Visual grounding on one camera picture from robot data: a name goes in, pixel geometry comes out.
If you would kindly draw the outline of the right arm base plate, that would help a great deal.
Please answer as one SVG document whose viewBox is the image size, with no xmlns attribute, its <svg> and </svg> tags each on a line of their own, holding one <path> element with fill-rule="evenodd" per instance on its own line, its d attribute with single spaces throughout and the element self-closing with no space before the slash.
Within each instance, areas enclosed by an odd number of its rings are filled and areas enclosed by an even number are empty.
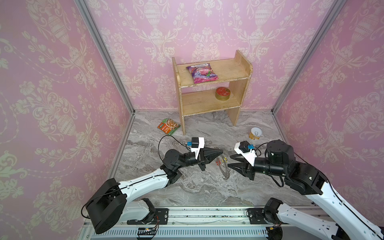
<svg viewBox="0 0 384 240">
<path fill-rule="evenodd" d="M 248 217 L 251 225 L 257 224 L 270 224 L 280 226 L 285 224 L 277 217 L 277 211 L 264 210 L 262 208 L 248 208 L 246 210 L 246 216 Z"/>
</svg>

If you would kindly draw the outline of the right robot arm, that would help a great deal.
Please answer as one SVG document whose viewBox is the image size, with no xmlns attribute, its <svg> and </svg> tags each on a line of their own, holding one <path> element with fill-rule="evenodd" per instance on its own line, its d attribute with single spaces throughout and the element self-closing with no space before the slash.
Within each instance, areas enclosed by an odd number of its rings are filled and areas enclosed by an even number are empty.
<svg viewBox="0 0 384 240">
<path fill-rule="evenodd" d="M 268 223 L 295 226 L 322 240 L 382 240 L 384 229 L 379 227 L 345 200 L 330 180 L 316 167 L 298 162 L 292 146 L 282 140 L 266 143 L 265 155 L 257 156 L 257 148 L 243 141 L 236 143 L 234 163 L 229 168 L 253 181 L 257 173 L 279 177 L 279 187 L 288 186 L 306 196 L 332 218 L 324 221 L 300 212 L 276 198 L 270 198 L 263 209 Z"/>
</svg>

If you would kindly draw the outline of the metal ring plate with keyrings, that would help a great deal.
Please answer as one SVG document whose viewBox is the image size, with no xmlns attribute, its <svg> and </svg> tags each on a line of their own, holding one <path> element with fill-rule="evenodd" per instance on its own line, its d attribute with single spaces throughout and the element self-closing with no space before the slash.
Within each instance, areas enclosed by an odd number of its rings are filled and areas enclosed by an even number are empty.
<svg viewBox="0 0 384 240">
<path fill-rule="evenodd" d="M 224 155 L 222 155 L 222 162 L 218 167 L 223 175 L 223 180 L 227 181 L 231 176 L 231 170 L 228 167 L 228 159 Z"/>
</svg>

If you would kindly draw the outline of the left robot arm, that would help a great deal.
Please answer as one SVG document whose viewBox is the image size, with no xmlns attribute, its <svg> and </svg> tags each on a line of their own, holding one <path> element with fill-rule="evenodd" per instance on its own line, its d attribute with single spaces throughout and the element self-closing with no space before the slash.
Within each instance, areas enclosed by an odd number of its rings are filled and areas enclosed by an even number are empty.
<svg viewBox="0 0 384 240">
<path fill-rule="evenodd" d="M 204 171 L 222 153 L 208 147 L 185 154 L 168 150 L 163 164 L 150 174 L 129 181 L 106 180 L 82 209 L 87 211 L 96 234 L 108 231 L 119 222 L 152 223 L 156 219 L 156 208 L 144 196 L 174 184 L 182 176 L 181 168 L 199 166 Z"/>
</svg>

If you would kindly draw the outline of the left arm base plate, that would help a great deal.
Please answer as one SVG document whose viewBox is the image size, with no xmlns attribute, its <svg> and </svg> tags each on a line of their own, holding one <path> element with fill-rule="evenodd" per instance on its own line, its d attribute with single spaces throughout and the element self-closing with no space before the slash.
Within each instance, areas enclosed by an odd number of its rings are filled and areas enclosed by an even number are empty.
<svg viewBox="0 0 384 240">
<path fill-rule="evenodd" d="M 129 220 L 128 225 L 166 225 L 168 223 L 169 209 L 158 208 L 150 211 L 143 220 Z"/>
</svg>

